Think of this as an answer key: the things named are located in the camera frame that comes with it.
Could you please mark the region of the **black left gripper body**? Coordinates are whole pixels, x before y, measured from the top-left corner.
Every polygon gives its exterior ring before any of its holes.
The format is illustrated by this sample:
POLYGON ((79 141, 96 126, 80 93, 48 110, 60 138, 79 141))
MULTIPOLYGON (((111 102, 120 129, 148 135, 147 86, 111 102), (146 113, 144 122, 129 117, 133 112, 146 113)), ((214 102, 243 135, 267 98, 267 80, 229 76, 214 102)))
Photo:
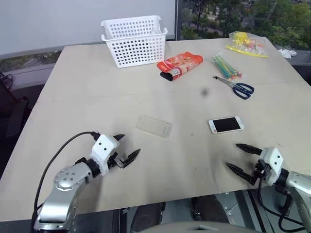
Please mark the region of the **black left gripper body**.
POLYGON ((108 168, 111 169, 115 166, 119 168, 124 168, 124 163, 121 157, 118 155, 117 152, 114 152, 111 156, 109 156, 107 161, 108 168))

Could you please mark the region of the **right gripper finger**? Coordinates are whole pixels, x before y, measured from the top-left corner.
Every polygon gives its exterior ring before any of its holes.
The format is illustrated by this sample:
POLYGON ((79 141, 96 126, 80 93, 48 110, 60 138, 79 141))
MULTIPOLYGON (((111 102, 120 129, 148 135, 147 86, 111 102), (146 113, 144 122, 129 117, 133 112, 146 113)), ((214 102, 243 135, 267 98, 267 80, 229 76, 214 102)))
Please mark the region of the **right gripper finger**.
POLYGON ((236 175, 238 175, 239 177, 243 178, 244 180, 246 180, 247 182, 249 182, 251 185, 254 185, 258 179, 258 176, 253 173, 252 175, 249 175, 247 173, 245 173, 243 171, 243 169, 241 169, 240 167, 234 165, 234 164, 231 164, 231 163, 228 163, 226 162, 225 163, 228 168, 233 172, 235 173, 236 175))
POLYGON ((261 155, 261 153, 262 153, 261 149, 256 148, 256 147, 251 146, 251 145, 247 145, 247 144, 237 143, 236 147, 238 147, 239 149, 243 150, 244 152, 247 152, 250 154, 261 155))

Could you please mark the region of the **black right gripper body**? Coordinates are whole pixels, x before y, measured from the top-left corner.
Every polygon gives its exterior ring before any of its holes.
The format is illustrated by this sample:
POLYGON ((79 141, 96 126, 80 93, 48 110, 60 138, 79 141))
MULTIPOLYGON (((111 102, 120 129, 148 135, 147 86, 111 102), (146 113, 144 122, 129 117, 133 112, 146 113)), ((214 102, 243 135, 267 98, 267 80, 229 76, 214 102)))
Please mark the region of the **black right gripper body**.
POLYGON ((255 164, 255 170, 253 172, 253 181, 256 182, 258 179, 264 177, 267 168, 267 163, 265 163, 263 160, 258 160, 255 164))

